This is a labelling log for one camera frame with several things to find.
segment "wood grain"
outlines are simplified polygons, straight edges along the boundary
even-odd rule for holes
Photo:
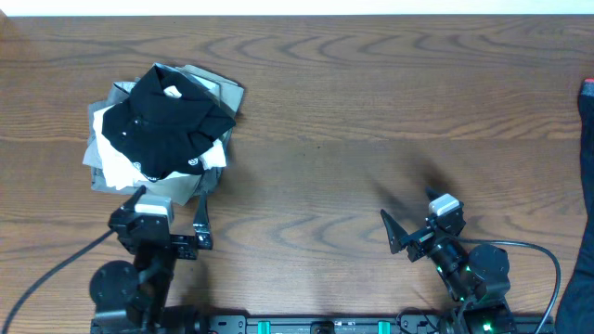
[[[384,208],[408,230],[426,185],[466,203],[464,235],[550,248],[563,289],[586,213],[576,95],[591,17],[11,19],[0,34],[0,321],[55,263],[106,230],[125,197],[90,190],[86,105],[163,62],[246,87],[211,197],[215,250],[179,263],[169,303],[264,314],[444,310],[429,261],[392,256]],[[190,233],[197,202],[176,208]],[[510,252],[510,306],[541,312],[553,267]],[[86,332],[88,281],[110,238],[48,281],[14,333]]]

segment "dark fabric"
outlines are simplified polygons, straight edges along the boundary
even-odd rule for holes
[[[174,85],[180,98],[163,89]],[[154,66],[103,117],[101,133],[150,181],[171,172],[203,174],[197,157],[235,121],[183,74]]]
[[[594,333],[594,80],[584,82],[578,108],[582,118],[580,163],[588,223],[574,274],[557,312],[558,334]]]

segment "black cable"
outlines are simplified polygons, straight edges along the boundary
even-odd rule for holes
[[[414,306],[405,307],[404,310],[402,310],[402,311],[400,311],[400,313],[398,313],[398,315],[396,316],[396,321],[398,322],[398,326],[400,326],[400,317],[402,316],[402,313],[406,312],[407,310],[415,310],[415,311],[419,312],[422,316],[425,317],[425,319],[427,319],[429,326],[431,326],[434,330],[437,330],[437,327],[431,322],[431,320],[429,320],[429,317],[420,308],[414,307]]]
[[[99,237],[97,240],[95,240],[95,241],[91,242],[90,244],[88,244],[83,249],[81,249],[81,250],[77,251],[76,253],[74,253],[68,259],[62,261],[60,264],[58,264],[55,267],[53,267],[50,271],[48,271],[47,273],[45,273],[45,275],[41,276],[41,278],[37,279],[37,281],[35,281],[35,283],[33,283],[27,289],[27,291],[25,291],[25,293],[22,294],[22,296],[20,296],[19,300],[15,303],[15,305],[12,306],[12,310],[10,310],[10,313],[6,317],[6,321],[4,322],[4,326],[2,327],[2,334],[7,334],[8,333],[8,328],[10,327],[10,323],[12,322],[12,320],[17,315],[17,312],[19,311],[20,307],[27,301],[27,299],[29,297],[31,297],[31,295],[37,289],[39,289],[39,287],[41,287],[42,284],[44,284],[51,276],[53,276],[55,273],[57,273],[58,271],[60,271],[62,268],[64,268],[68,264],[72,263],[74,260],[76,260],[76,259],[80,258],[81,256],[83,256],[86,252],[92,250],[96,245],[100,244],[103,240],[105,240],[106,238],[108,238],[113,232],[114,231],[110,230],[109,232],[107,232],[103,236]]]
[[[464,311],[466,311],[466,308],[468,307],[468,304],[471,302],[471,299],[467,299],[466,301],[464,301],[462,303],[462,306],[460,307],[458,314],[456,315],[456,325],[458,326],[458,328],[462,328],[462,315],[464,314]]]
[[[555,274],[555,290],[553,290],[553,294],[550,297],[549,306],[547,306],[547,310],[545,311],[544,315],[542,316],[542,319],[540,320],[540,323],[538,324],[538,327],[536,328],[536,330],[534,332],[534,334],[538,334],[538,332],[540,332],[540,329],[547,322],[547,318],[550,315],[550,311],[553,309],[553,306],[555,305],[555,301],[557,301],[557,297],[559,296],[559,288],[561,285],[561,266],[559,265],[559,261],[557,261],[557,258],[555,257],[555,255],[550,250],[547,250],[544,247],[532,244],[530,242],[508,241],[508,240],[466,239],[466,238],[460,238],[460,237],[453,236],[447,232],[446,232],[446,234],[449,238],[456,240],[457,242],[465,242],[465,243],[472,243],[472,244],[493,244],[493,245],[525,247],[525,248],[529,248],[529,249],[533,249],[533,250],[537,250],[537,251],[542,251],[548,255],[548,257],[553,261],[553,264],[555,264],[555,272],[556,272],[556,274]]]

